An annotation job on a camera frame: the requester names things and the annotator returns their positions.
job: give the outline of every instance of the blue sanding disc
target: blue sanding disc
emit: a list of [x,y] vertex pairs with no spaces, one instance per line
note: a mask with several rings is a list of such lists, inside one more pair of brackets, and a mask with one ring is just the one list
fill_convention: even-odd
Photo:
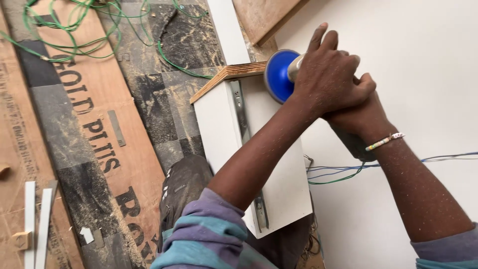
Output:
[[294,91],[294,84],[287,77],[287,68],[300,54],[283,49],[274,53],[266,65],[264,80],[267,90],[279,103],[284,103]]

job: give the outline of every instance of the plywood edge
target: plywood edge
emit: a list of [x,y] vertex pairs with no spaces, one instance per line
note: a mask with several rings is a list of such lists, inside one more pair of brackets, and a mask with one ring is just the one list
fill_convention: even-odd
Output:
[[269,39],[273,38],[275,34],[288,22],[309,0],[300,0],[295,6],[293,6],[289,12],[287,12],[274,26],[272,26],[262,36],[258,36],[251,40],[252,45],[262,46]]
[[215,75],[208,83],[206,83],[206,85],[204,85],[193,97],[191,97],[191,99],[189,99],[189,103],[193,104],[199,100],[199,98],[204,96],[223,80],[262,75],[265,69],[266,62],[226,66],[221,69],[221,71],[219,71],[219,73]]

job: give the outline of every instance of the tiled floor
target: tiled floor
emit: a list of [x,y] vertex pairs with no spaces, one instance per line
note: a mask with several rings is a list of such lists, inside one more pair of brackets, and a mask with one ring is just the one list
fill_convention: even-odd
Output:
[[[138,111],[148,131],[152,145],[164,171],[190,154],[204,156],[194,107],[189,98],[208,81],[187,75],[166,63],[160,56],[157,40],[175,7],[170,0],[150,0],[151,12],[142,22],[149,41],[141,29],[139,19],[131,19],[143,44],[127,20],[120,24],[121,42],[118,53],[130,54],[130,61],[120,62],[123,75],[134,97]],[[183,10],[198,16],[206,10],[203,0],[179,1]],[[138,15],[142,0],[123,0],[122,9],[129,16]],[[100,15],[105,29],[113,24],[107,15]],[[112,46],[119,35],[111,37]],[[215,75],[224,65],[212,22],[208,15],[190,18],[181,12],[169,23],[163,34],[163,52],[178,66],[202,75]]]

